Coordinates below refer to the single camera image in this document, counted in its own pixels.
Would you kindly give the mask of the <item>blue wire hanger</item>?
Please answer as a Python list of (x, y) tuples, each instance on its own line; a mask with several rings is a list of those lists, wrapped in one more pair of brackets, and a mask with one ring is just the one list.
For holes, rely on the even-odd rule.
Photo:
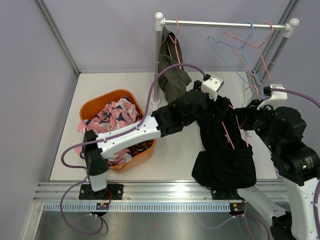
[[(247, 24), (249, 24), (249, 28), (250, 28), (250, 33), (249, 33), (249, 35), (247, 36), (247, 37), (249, 37), (250, 36), (250, 38), (252, 37), (252, 35), (253, 35), (253, 33), (254, 33), (254, 30), (255, 30), (255, 27), (254, 27), (254, 24), (251, 22), (251, 21), (247, 21), (246, 22)], [(220, 52), (214, 47), (214, 44), (220, 44), (220, 45), (224, 45), (224, 46), (226, 46), (226, 47), (228, 47), (228, 48), (230, 48), (231, 50), (232, 50), (232, 48), (230, 47), (230, 46), (228, 46), (228, 44), (227, 44), (227, 42), (224, 40), (224, 41), (221, 41), (221, 40), (217, 40), (216, 38), (214, 38), (214, 37), (212, 37), (212, 36), (208, 36), (207, 37), (207, 42), (208, 42), (208, 44), (209, 44), (209, 46), (215, 51), (215, 53), (227, 64), (227, 66), (234, 72), (234, 73), (236, 73), (239, 77), (240, 77), (240, 75), (239, 75), (239, 73), (238, 73), (238, 71), (220, 54)], [(251, 83), (249, 83), (249, 81), (248, 80), (245, 80), (244, 78), (242, 78), (242, 77), (240, 77), (241, 79), (242, 79), (242, 81), (247, 85), (247, 86), (249, 86), (249, 85), (254, 85), (254, 84), (251, 84)], [(257, 87), (258, 87), (258, 90), (259, 90), (259, 87), (262, 87), (263, 85), (259, 85), (258, 83), (257, 83)], [(260, 98), (262, 98), (262, 95), (261, 95), (261, 92), (260, 92), (260, 90), (259, 90), (259, 99)]]

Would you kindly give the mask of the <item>black shorts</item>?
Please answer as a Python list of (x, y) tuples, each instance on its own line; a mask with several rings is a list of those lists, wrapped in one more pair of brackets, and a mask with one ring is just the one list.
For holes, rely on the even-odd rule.
[(228, 108), (222, 121), (210, 115), (197, 120), (204, 150), (198, 153), (191, 175), (200, 185), (212, 190), (243, 189), (257, 182), (252, 146), (241, 135), (233, 149), (223, 128), (222, 122), (229, 134), (233, 127), (238, 130), (236, 120), (232, 120), (233, 113)]

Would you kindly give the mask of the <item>pink shark print shorts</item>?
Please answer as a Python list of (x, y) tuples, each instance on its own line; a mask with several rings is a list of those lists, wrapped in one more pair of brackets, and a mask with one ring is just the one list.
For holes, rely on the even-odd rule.
[[(77, 131), (82, 134), (90, 130), (93, 130), (96, 134), (107, 133), (127, 127), (140, 120), (141, 117), (136, 110), (136, 106), (130, 102), (128, 97), (124, 96), (118, 101), (107, 103), (94, 118), (81, 120)], [(129, 147), (106, 159), (109, 166), (125, 164), (131, 160)]]

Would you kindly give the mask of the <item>orange camouflage print shorts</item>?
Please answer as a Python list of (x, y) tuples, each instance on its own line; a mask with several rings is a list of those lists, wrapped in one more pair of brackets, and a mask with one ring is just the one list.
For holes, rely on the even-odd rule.
[(131, 156), (135, 157), (146, 150), (148, 150), (154, 143), (154, 140), (147, 140), (135, 145), (130, 146), (128, 149), (130, 150)]

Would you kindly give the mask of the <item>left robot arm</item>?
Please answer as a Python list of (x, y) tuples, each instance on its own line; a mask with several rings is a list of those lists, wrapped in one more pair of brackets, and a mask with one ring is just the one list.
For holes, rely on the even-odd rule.
[(147, 140), (156, 140), (179, 133), (213, 109), (219, 99), (224, 81), (217, 76), (197, 80), (193, 89), (174, 102), (162, 106), (140, 121), (107, 133), (95, 134), (86, 131), (83, 139), (83, 154), (90, 182), (90, 194), (103, 199), (108, 192), (106, 160), (115, 153)]

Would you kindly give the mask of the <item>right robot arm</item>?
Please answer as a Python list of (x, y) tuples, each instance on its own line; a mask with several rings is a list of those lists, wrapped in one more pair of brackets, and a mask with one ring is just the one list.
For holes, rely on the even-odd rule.
[(320, 238), (320, 157), (303, 143), (307, 123), (298, 110), (259, 100), (236, 108), (241, 129), (254, 131), (271, 152), (270, 159), (287, 189), (290, 210), (278, 206), (255, 186), (239, 181), (226, 186), (228, 196), (240, 196), (265, 219), (275, 240), (318, 240)]

